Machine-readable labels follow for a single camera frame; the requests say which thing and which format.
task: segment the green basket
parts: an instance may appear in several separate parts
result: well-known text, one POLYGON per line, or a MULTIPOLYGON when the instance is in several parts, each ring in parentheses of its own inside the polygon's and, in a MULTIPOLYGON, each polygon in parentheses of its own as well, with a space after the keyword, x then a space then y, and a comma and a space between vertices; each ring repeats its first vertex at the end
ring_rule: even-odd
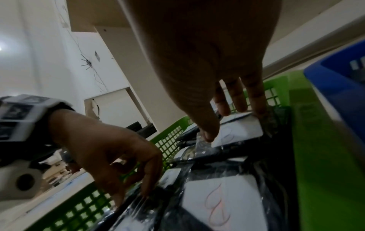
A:
MULTIPOLYGON (((303 72, 271 78, 264 86, 269 105, 292 107, 301 229, 351 230, 363 225, 365 179, 303 72)), ((187 116, 181 118, 151 140, 163 153, 164 171, 170 168, 166 160, 178 149, 175 139, 190 124, 187 116)), ((109 195, 92 183, 27 231, 84 231, 112 205, 109 195)))

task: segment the blue basket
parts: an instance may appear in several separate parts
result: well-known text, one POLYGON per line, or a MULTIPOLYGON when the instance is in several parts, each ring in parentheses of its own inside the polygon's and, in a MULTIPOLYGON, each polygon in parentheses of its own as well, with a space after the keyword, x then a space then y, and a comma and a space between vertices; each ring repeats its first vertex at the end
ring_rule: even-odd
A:
POLYGON ((365 143, 365 85, 350 78, 365 68, 365 40, 328 56, 304 70, 305 76, 336 108, 365 143))

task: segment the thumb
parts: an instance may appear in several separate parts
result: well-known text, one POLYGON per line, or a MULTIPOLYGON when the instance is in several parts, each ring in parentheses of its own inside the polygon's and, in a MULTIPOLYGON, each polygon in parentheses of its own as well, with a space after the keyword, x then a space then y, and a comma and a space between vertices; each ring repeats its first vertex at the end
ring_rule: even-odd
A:
POLYGON ((203 106, 190 107, 186 110, 190 118, 198 125, 207 142, 212 142, 219 133, 219 120, 208 102, 203 106))
POLYGON ((123 204, 125 188, 119 180, 120 174, 115 168, 106 160, 98 160, 93 161, 93 164, 85 170, 92 175, 98 187, 111 195, 117 207, 123 204))

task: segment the ceiling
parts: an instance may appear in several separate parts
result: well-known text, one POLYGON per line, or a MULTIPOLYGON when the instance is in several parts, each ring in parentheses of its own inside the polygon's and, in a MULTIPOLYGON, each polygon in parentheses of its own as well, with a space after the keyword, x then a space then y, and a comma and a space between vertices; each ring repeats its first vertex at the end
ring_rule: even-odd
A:
MULTIPOLYGON (((316 17, 341 0, 283 0, 271 43, 316 17)), ((71 30, 96 32, 94 26, 129 27, 117 0, 67 0, 71 30)))

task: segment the fingernail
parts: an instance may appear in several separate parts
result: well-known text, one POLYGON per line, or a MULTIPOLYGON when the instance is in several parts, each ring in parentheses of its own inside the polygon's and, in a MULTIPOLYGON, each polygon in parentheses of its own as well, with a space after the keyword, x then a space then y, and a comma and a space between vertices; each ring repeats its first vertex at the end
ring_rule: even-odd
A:
POLYGON ((111 196, 111 198, 113 199, 116 207, 119 207, 123 204, 123 198, 119 194, 114 194, 111 196))
POLYGON ((212 134, 204 131, 204 138, 207 142, 213 142, 215 137, 212 134))

